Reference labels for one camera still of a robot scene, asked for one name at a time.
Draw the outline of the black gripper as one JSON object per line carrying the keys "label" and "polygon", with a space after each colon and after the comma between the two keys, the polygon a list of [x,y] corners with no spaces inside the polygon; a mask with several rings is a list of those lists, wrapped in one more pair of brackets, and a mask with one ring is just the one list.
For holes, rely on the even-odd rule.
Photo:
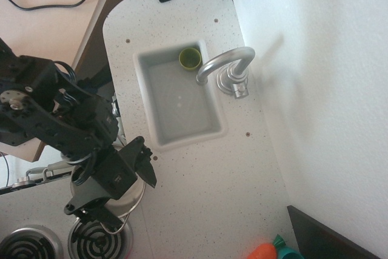
{"label": "black gripper", "polygon": [[136,174],[152,188],[157,179],[151,164],[152,151],[137,136],[121,150],[109,147],[97,155],[91,176],[82,184],[72,184],[75,195],[64,207],[66,215],[75,215],[83,223],[97,221],[110,229],[119,229],[122,221],[106,208],[109,198],[120,199],[136,183]]}

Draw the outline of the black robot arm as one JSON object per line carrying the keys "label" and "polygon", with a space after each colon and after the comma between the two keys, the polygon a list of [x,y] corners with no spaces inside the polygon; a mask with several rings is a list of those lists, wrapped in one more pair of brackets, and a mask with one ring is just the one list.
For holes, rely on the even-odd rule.
{"label": "black robot arm", "polygon": [[107,202],[120,199],[138,179],[157,182],[144,138],[116,149],[118,130],[109,101],[80,87],[54,61],[17,56],[1,44],[1,143],[16,147],[37,138],[60,151],[75,168],[64,212],[111,230],[122,221]]}

